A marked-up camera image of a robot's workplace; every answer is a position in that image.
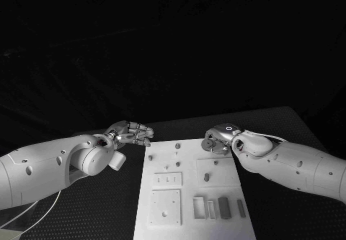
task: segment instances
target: hole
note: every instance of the hole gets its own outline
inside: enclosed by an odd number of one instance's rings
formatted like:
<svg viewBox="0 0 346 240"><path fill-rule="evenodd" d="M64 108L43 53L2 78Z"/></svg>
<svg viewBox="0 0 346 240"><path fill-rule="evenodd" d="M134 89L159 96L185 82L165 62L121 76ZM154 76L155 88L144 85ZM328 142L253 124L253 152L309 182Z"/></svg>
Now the hole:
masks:
<svg viewBox="0 0 346 240"><path fill-rule="evenodd" d="M25 167L25 174L30 176L33 173L33 167L31 166L27 166Z"/></svg>
<svg viewBox="0 0 346 240"><path fill-rule="evenodd" d="M63 159L61 159L61 157L60 157L60 156L56 158L56 162L57 162L57 165L60 166L60 165L61 165L61 163L63 163Z"/></svg>

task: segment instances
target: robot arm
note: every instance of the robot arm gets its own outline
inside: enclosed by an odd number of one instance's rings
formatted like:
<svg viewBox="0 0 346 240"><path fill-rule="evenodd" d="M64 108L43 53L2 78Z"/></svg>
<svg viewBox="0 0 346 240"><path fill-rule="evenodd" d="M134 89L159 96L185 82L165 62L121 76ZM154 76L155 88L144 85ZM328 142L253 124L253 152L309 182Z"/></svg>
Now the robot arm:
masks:
<svg viewBox="0 0 346 240"><path fill-rule="evenodd" d="M279 137L239 129L229 123L206 132L201 148L216 154L232 150L242 167L286 188L346 203L346 161Z"/></svg>
<svg viewBox="0 0 346 240"><path fill-rule="evenodd" d="M0 210L33 203L109 165L119 170L125 143L149 147L151 128L116 122L103 134L79 135L24 146L0 157Z"/></svg>

